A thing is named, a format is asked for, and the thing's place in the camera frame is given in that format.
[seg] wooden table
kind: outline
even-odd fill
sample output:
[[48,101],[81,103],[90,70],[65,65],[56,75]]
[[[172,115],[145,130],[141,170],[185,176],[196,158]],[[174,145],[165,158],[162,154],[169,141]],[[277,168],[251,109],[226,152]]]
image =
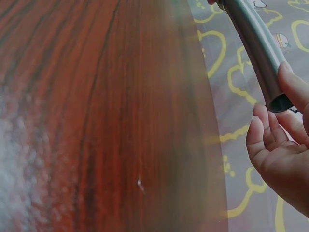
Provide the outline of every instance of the wooden table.
[[0,2],[0,231],[227,231],[184,0]]

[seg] hand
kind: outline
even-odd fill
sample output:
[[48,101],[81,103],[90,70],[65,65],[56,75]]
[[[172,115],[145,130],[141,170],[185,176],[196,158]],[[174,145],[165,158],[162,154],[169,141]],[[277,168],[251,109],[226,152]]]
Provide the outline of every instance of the hand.
[[[309,217],[309,85],[287,63],[279,67],[283,92],[303,114],[303,122],[286,111],[274,114],[256,105],[246,146],[252,165],[290,205]],[[290,141],[282,127],[295,140]]]

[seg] yellow cartoon outline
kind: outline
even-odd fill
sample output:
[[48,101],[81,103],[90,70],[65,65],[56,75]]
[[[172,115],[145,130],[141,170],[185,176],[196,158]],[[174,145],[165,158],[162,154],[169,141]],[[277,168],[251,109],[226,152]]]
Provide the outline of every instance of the yellow cartoon outline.
[[211,15],[209,17],[207,17],[206,19],[202,19],[202,20],[194,19],[194,22],[195,23],[208,23],[209,21],[211,21],[215,17],[215,15],[221,14],[223,12],[223,10],[221,10],[219,8],[219,10],[216,11],[215,8],[214,8],[215,5],[217,5],[217,4],[214,4],[214,5],[211,6]]
[[197,35],[198,35],[199,41],[202,41],[202,39],[206,36],[210,36],[210,35],[217,36],[220,39],[221,44],[222,44],[221,51],[220,51],[220,54],[219,54],[217,60],[215,61],[213,66],[210,68],[210,70],[207,71],[208,78],[211,78],[214,75],[214,73],[219,69],[220,65],[222,64],[222,62],[225,58],[226,47],[227,47],[226,38],[222,33],[215,31],[215,30],[210,30],[210,31],[207,31],[207,32],[204,32],[204,33],[201,33],[199,30],[197,30]]
[[274,17],[274,18],[272,18],[271,20],[269,20],[268,22],[265,23],[267,27],[269,27],[273,23],[278,22],[279,20],[283,19],[282,14],[280,14],[278,11],[267,9],[267,8],[263,8],[262,11],[265,11],[267,14],[275,13],[275,14],[278,15],[277,17]]
[[267,184],[263,181],[261,185],[254,184],[251,179],[251,172],[254,170],[253,167],[250,167],[246,171],[246,184],[248,186],[248,190],[245,194],[245,197],[243,198],[242,202],[239,204],[238,207],[235,209],[229,209],[227,211],[227,217],[228,218],[235,218],[242,214],[242,212],[246,209],[248,206],[248,203],[250,201],[251,196],[253,193],[264,193],[267,189]]
[[275,228],[276,232],[285,232],[284,218],[283,218],[283,204],[284,200],[278,196],[276,213],[275,213]]
[[224,143],[228,140],[236,140],[238,137],[245,135],[247,133],[249,129],[249,125],[244,125],[243,127],[237,129],[236,131],[234,131],[233,133],[227,133],[224,135],[220,135],[220,142]]
[[241,90],[240,88],[235,87],[233,84],[233,73],[236,71],[240,71],[241,74],[244,75],[245,63],[248,65],[251,65],[250,61],[246,61],[246,62],[242,61],[242,58],[241,58],[242,52],[245,52],[244,46],[241,46],[240,48],[237,49],[238,64],[231,67],[227,71],[227,83],[232,93],[235,93],[240,97],[244,97],[250,104],[254,105],[257,103],[257,100],[254,97],[252,97],[247,91]]
[[307,5],[309,4],[309,1],[308,0],[303,0],[303,2],[300,2],[299,0],[294,0],[294,1],[288,1],[288,4],[291,6],[291,7],[294,7],[296,9],[299,9],[299,10],[303,10],[303,11],[306,11],[309,13],[309,10],[305,9],[305,8],[302,8],[300,6],[296,6],[296,5]]
[[294,37],[294,40],[295,40],[295,43],[296,43],[297,47],[298,47],[300,50],[309,53],[309,48],[306,48],[306,47],[300,42],[300,39],[299,39],[298,34],[297,34],[297,26],[300,25],[300,24],[304,24],[304,25],[309,26],[309,22],[307,22],[307,21],[305,21],[305,20],[296,20],[296,21],[294,21],[294,22],[291,24],[292,34],[293,34],[293,37]]

